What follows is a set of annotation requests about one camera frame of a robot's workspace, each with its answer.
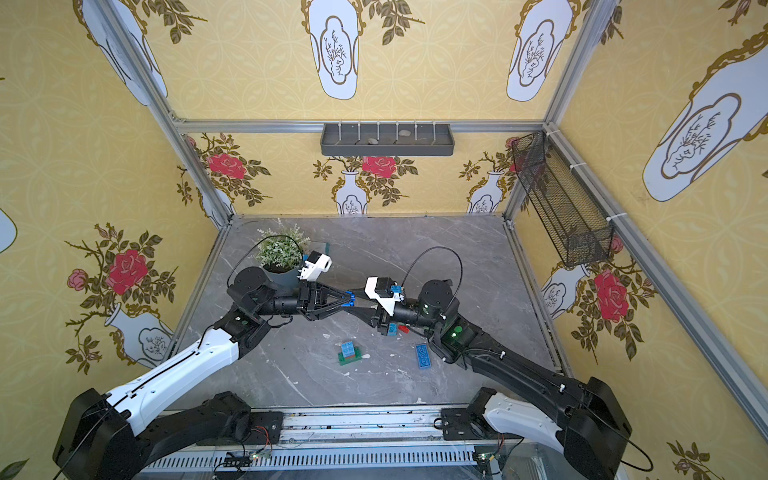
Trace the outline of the light blue lego brick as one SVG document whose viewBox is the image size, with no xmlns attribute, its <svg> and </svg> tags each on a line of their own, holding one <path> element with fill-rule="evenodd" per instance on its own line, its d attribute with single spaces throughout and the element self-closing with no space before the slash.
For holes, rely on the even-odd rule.
<svg viewBox="0 0 768 480">
<path fill-rule="evenodd" d="M 342 359 L 354 358 L 357 354 L 356 347 L 352 341 L 341 344 L 340 355 Z"/>
</svg>

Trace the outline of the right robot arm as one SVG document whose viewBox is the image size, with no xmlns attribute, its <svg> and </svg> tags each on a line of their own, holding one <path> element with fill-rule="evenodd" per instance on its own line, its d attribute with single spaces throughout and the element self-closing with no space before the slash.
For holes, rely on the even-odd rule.
<svg viewBox="0 0 768 480">
<path fill-rule="evenodd" d="M 513 352 L 459 312 L 448 280 L 427 282 L 415 299 L 389 278 L 347 292 L 344 310 L 374 328 L 422 327 L 429 348 L 448 364 L 488 377 L 535 406 L 556 426 L 555 443 L 587 479 L 612 479 L 632 433 L 616 395 L 592 377 L 583 383 Z"/>
</svg>

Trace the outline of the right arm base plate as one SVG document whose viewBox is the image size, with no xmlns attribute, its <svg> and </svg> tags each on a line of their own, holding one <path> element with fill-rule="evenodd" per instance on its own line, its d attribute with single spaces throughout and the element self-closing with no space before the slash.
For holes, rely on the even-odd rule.
<svg viewBox="0 0 768 480">
<path fill-rule="evenodd" d="M 484 419 L 469 407 L 443 408 L 440 420 L 445 440 L 474 441 L 488 438 Z"/>
</svg>

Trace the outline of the dark blue lego brick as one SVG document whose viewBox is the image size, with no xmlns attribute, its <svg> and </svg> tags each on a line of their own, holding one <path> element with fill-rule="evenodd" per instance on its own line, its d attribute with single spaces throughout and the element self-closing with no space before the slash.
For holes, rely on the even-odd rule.
<svg viewBox="0 0 768 480">
<path fill-rule="evenodd" d="M 353 307 L 353 306 L 355 306 L 355 300 L 356 300 L 355 294 L 352 293 L 352 292 L 347 292 L 347 293 L 349 294 L 348 295 L 349 299 L 348 299 L 348 301 L 343 306 L 344 307 Z"/>
</svg>

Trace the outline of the long green lego brick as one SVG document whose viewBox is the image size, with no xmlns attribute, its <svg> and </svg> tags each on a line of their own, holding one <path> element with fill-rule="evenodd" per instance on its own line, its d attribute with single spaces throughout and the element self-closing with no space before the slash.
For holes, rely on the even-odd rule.
<svg viewBox="0 0 768 480">
<path fill-rule="evenodd" d="M 343 352 L 338 353 L 338 362 L 340 365 L 347 365 L 362 359 L 362 352 L 359 347 L 353 348 L 353 354 L 345 357 Z"/>
</svg>

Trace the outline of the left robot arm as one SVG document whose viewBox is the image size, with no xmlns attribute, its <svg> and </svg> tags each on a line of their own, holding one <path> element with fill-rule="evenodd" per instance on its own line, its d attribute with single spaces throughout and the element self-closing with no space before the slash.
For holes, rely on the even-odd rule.
<svg viewBox="0 0 768 480">
<path fill-rule="evenodd" d="M 230 310 L 202 337 L 164 363 L 106 394 L 88 389 L 71 403 L 53 460 L 69 479 L 130 479 L 150 463 L 199 441 L 252 434 L 250 406 L 232 392 L 164 416 L 163 411 L 213 373 L 234 364 L 269 333 L 272 315 L 330 316 L 354 304 L 353 292 L 300 281 L 280 288 L 259 267 L 227 286 Z"/>
</svg>

